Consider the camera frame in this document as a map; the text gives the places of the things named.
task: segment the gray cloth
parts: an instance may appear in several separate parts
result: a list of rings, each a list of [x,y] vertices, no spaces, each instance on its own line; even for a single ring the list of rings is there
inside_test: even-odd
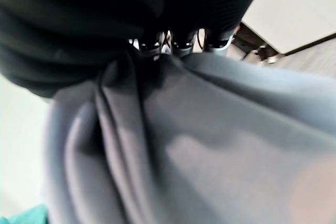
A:
[[[52,223],[331,223],[335,81],[205,53],[136,54],[52,102]]]

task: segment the gray cover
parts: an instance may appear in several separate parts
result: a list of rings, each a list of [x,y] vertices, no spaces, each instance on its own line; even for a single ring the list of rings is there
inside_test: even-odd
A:
[[[206,53],[136,54],[51,105],[52,223],[332,223],[334,80]]]

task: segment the black fabric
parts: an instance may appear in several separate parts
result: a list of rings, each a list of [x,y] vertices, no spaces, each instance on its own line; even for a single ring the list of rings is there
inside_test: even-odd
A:
[[[251,1],[0,0],[1,72],[49,97],[122,57],[128,39],[165,29],[232,29]]]

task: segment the floor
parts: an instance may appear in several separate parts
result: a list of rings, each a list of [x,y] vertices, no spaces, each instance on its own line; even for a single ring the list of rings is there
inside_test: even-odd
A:
[[[244,53],[231,45],[227,56],[241,59]],[[336,78],[336,39],[328,40],[296,54],[272,59],[275,63],[259,62],[259,58],[250,54],[246,61],[276,68],[290,69],[300,72],[308,72]]]

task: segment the teal fabric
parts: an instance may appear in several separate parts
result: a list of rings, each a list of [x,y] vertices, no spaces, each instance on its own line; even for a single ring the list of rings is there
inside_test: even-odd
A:
[[[47,208],[39,205],[32,209],[21,212],[8,219],[0,217],[0,224],[46,224]]]

